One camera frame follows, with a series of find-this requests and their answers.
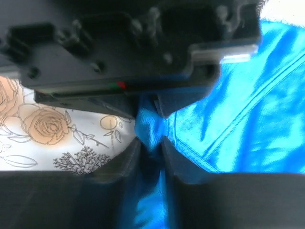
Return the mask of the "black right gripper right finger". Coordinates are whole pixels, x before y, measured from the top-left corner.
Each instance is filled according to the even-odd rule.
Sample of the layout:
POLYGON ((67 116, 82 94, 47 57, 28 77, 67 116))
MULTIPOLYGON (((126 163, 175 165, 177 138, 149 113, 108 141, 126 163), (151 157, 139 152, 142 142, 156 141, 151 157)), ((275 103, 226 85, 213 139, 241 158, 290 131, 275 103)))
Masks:
POLYGON ((305 177, 210 173, 162 142, 171 229, 302 229, 305 177))

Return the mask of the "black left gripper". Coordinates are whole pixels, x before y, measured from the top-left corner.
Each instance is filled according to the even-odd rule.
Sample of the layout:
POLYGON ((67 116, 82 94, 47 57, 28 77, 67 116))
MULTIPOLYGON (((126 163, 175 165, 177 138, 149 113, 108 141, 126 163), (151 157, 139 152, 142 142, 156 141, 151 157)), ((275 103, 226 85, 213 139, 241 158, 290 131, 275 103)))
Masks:
POLYGON ((38 104, 134 119, 135 91, 208 83, 257 52, 257 0, 3 0, 0 71, 38 104))

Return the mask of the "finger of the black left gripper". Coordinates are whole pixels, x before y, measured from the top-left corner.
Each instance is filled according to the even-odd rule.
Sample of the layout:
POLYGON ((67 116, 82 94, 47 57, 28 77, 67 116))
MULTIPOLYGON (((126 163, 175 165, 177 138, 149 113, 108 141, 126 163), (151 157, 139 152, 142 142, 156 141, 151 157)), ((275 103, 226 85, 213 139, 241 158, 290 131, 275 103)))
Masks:
POLYGON ((178 87, 156 87, 152 89, 153 106, 159 116, 169 117, 172 113, 204 99, 214 85, 183 85, 178 87))

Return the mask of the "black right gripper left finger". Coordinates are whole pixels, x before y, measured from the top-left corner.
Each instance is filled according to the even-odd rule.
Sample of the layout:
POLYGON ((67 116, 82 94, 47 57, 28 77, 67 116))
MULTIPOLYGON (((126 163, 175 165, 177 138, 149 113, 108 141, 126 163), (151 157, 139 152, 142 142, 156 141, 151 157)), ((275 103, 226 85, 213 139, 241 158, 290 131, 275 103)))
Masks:
POLYGON ((138 199, 141 142, 85 175, 1 172, 3 229, 130 229, 138 199))

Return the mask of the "blue cloth napkin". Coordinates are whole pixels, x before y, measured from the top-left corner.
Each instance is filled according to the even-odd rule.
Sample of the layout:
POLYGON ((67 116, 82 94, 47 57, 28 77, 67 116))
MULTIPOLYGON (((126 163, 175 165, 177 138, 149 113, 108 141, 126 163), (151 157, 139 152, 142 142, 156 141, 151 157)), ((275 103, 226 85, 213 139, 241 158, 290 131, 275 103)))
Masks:
POLYGON ((135 133, 142 162, 134 229, 168 228, 165 172, 157 146, 167 137, 209 172, 305 171, 305 30, 262 21, 263 43, 249 62, 224 64, 212 92, 168 118, 143 98, 135 133))

